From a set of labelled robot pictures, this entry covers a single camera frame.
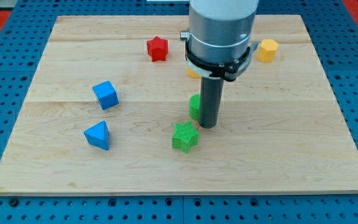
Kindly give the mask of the yellow block behind arm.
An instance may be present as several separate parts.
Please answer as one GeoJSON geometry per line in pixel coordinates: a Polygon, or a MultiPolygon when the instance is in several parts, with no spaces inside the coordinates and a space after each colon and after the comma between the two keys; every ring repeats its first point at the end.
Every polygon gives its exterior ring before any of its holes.
{"type": "Polygon", "coordinates": [[[194,70],[192,70],[190,67],[187,68],[186,70],[187,75],[191,78],[201,78],[200,75],[198,75],[194,70]]]}

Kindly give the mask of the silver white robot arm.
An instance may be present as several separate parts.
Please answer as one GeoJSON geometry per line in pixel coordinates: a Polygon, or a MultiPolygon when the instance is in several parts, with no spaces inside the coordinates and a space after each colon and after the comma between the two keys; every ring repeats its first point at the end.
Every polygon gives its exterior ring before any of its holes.
{"type": "Polygon", "coordinates": [[[231,63],[247,50],[259,0],[190,0],[188,50],[198,59],[231,63]]]}

